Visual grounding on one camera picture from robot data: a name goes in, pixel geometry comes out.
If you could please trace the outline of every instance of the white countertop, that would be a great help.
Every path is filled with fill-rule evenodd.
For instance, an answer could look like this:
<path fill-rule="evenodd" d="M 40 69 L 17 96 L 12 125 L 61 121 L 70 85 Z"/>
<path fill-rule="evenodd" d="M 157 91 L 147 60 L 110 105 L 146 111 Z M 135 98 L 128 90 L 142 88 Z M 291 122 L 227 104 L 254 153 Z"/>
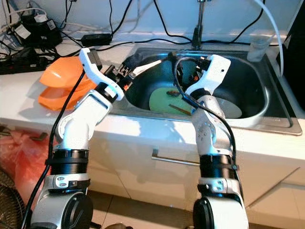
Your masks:
<path fill-rule="evenodd" d="M 182 48 L 164 43 L 131 44 L 100 52 L 103 70 L 110 64 L 119 66 L 137 47 Z M 239 45 L 205 45 L 204 49 L 245 50 Z M 61 54 L 74 51 L 70 43 L 59 45 Z M 271 58 L 274 52 L 268 53 Z M 0 123 L 49 132 L 58 112 L 50 111 L 38 104 L 37 98 L 45 89 L 39 83 L 42 72 L 0 75 Z M 290 100 L 299 124 L 305 131 L 305 115 L 297 107 L 285 80 L 280 80 Z M 233 129 L 237 150 L 255 156 L 276 156 L 290 159 L 298 166 L 305 165 L 305 134 L 301 136 L 273 134 L 244 129 Z M 153 146 L 168 146 L 196 151 L 194 128 L 191 123 L 149 118 L 108 115 L 96 126 L 95 137 L 137 142 Z"/>

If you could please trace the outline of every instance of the fan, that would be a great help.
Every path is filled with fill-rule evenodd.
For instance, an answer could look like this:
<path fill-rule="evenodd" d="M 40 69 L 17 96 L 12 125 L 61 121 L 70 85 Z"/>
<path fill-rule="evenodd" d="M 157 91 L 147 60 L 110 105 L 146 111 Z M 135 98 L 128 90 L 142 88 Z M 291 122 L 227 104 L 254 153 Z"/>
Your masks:
<path fill-rule="evenodd" d="M 13 180 L 0 168 L 0 229 L 19 229 L 24 210 Z"/>

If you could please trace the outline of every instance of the faucet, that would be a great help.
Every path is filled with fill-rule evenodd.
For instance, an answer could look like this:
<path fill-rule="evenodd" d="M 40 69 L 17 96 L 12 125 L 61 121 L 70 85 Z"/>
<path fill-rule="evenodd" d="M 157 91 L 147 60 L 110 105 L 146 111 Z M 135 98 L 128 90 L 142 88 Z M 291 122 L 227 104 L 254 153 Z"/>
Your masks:
<path fill-rule="evenodd" d="M 202 37 L 202 18 L 204 11 L 204 2 L 206 0 L 198 0 L 199 2 L 199 14 L 198 14 L 198 24 L 196 25 L 193 33 L 192 47 L 193 49 L 200 49 L 201 37 Z"/>

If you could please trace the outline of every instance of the white wall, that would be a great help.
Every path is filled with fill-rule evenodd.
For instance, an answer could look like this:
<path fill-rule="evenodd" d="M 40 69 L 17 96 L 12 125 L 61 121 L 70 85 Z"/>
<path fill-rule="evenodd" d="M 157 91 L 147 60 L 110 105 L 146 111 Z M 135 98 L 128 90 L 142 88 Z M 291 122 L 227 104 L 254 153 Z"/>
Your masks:
<path fill-rule="evenodd" d="M 129 0 L 112 0 L 112 21 L 119 21 Z M 301 0 L 266 0 L 266 5 L 274 15 L 275 21 L 282 34 L 286 31 L 294 17 Z M 25 0 L 15 0 L 19 8 L 24 8 Z M 44 8 L 49 18 L 62 21 L 65 14 L 64 0 L 36 0 Z M 140 0 L 141 9 L 151 0 Z M 171 33 L 186 33 L 192 36 L 197 23 L 197 0 L 158 0 L 163 18 Z M 253 0 L 212 0 L 207 2 L 203 17 L 204 37 L 226 37 L 228 34 L 237 34 L 246 25 L 253 21 L 259 14 L 260 8 Z M 109 25 L 109 1 L 108 0 L 77 0 L 73 3 L 69 22 L 84 23 L 98 26 Z M 133 0 L 126 19 L 133 19 L 137 15 L 137 0 Z M 133 28 L 134 22 L 125 23 L 121 31 Z M 272 25 L 263 14 L 262 18 L 245 34 L 263 32 L 272 33 Z M 163 27 L 157 10 L 152 4 L 141 17 L 137 32 L 163 32 Z"/>

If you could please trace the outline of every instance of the clear cup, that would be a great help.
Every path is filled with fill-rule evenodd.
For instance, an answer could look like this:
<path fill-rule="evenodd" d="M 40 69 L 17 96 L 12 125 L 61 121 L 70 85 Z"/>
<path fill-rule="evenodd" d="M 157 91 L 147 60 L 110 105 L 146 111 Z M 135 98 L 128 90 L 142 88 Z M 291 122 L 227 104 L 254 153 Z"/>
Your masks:
<path fill-rule="evenodd" d="M 250 62 L 259 62 L 266 53 L 272 38 L 275 36 L 255 36 L 251 40 L 250 49 L 247 55 L 247 60 Z"/>

